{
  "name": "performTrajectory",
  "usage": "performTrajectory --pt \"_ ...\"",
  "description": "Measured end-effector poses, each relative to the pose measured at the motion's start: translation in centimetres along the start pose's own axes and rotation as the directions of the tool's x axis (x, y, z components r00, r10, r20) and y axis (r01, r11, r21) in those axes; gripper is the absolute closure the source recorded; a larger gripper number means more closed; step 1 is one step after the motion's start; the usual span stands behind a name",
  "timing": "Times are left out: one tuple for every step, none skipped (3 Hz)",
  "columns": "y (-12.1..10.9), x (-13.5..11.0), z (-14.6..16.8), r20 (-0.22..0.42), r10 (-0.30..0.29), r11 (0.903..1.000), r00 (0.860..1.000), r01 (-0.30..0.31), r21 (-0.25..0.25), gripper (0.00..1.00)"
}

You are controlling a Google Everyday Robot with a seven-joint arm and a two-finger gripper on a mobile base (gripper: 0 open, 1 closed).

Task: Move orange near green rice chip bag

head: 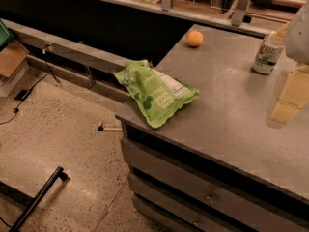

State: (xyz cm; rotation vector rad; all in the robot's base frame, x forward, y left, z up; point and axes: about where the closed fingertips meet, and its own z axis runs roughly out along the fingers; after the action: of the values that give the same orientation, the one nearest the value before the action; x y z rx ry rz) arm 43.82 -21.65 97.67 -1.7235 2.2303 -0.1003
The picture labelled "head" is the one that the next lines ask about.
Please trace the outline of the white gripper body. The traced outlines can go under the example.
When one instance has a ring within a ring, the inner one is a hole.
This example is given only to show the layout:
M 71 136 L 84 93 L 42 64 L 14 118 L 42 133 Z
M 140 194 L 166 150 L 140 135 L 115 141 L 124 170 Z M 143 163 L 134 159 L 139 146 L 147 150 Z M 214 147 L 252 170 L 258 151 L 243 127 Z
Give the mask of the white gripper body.
M 302 64 L 309 64 L 309 0 L 291 20 L 286 36 L 286 55 Z

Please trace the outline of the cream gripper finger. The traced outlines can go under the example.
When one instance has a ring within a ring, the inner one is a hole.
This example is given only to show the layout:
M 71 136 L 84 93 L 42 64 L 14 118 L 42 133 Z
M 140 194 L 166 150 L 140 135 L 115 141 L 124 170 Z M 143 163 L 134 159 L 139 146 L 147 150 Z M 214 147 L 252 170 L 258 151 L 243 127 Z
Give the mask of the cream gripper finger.
M 309 102 L 309 65 L 297 65 L 288 73 L 287 81 L 272 109 L 270 117 L 287 124 Z

